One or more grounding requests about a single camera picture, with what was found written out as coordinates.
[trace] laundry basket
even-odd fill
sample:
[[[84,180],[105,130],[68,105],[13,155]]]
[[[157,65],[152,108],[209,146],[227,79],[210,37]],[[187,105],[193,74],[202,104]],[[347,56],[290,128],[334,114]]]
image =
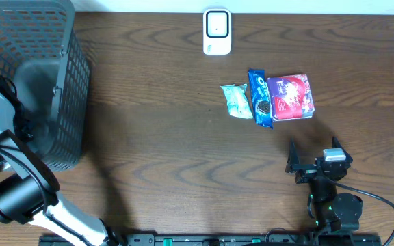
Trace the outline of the laundry basket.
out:
[[[90,69],[69,0],[0,0],[0,75],[13,80],[31,121],[29,147],[53,171],[81,156]]]

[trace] brown surface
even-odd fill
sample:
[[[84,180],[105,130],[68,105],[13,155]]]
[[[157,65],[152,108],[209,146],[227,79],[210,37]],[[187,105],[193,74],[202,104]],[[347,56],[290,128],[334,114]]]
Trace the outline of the brown surface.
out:
[[[309,161],[339,137],[345,184],[394,202],[394,16],[234,15],[230,55],[202,52],[201,14],[78,13],[94,63],[85,154],[62,192],[111,226],[158,233],[264,233],[314,226],[307,185],[284,173],[288,138]],[[306,73],[315,117],[273,131],[228,116],[220,85]],[[362,197],[362,232],[383,242],[387,205]],[[0,224],[0,245],[47,232]]]

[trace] plastic basket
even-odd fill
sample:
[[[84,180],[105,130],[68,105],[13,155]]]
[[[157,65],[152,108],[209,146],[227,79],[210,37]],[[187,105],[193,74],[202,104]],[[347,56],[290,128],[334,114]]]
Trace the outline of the plastic basket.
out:
[[[65,0],[0,0],[0,75],[11,78],[34,140],[29,147],[53,170],[81,156],[90,69]]]

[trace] white background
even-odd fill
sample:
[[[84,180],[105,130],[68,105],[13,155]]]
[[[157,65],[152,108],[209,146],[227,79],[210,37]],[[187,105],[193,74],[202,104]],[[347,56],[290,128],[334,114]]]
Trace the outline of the white background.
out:
[[[76,11],[203,13],[394,14],[394,0],[72,0]]]

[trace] wooden tabletop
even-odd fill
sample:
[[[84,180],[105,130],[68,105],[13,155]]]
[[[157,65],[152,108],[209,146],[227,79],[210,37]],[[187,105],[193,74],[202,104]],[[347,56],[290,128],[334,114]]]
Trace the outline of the wooden tabletop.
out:
[[[77,13],[75,30],[93,64],[84,151],[56,176],[69,200],[109,225],[313,227],[308,185],[284,172],[290,138],[312,163],[337,136],[354,159],[341,182],[394,202],[394,16],[234,14],[224,56],[203,54],[202,14]],[[220,85],[248,84],[249,68],[307,74],[314,117],[270,130],[229,116]],[[361,197],[359,232],[385,242],[393,209]],[[0,223],[0,245],[36,245],[44,233]]]

